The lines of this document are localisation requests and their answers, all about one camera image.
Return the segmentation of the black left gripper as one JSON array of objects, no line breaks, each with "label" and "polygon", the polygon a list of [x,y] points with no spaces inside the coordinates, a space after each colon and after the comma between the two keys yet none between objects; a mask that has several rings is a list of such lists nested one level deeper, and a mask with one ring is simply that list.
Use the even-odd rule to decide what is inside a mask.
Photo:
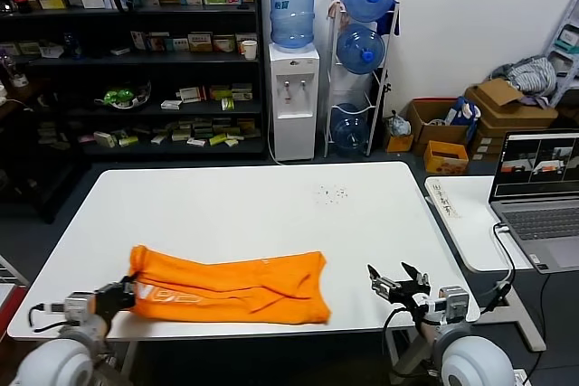
[{"label": "black left gripper", "polygon": [[138,274],[125,276],[120,283],[110,283],[95,292],[95,313],[103,319],[113,319],[135,305],[135,287]]}]

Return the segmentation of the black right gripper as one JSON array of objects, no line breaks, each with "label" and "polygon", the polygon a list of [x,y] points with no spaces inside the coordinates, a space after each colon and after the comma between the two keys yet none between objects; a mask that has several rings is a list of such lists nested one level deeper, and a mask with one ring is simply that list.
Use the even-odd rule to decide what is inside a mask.
[{"label": "black right gripper", "polygon": [[429,276],[406,262],[402,261],[401,266],[408,276],[402,285],[382,276],[373,266],[368,264],[371,288],[384,300],[392,304],[401,304],[408,310],[414,310],[425,305],[426,300],[431,295]]}]

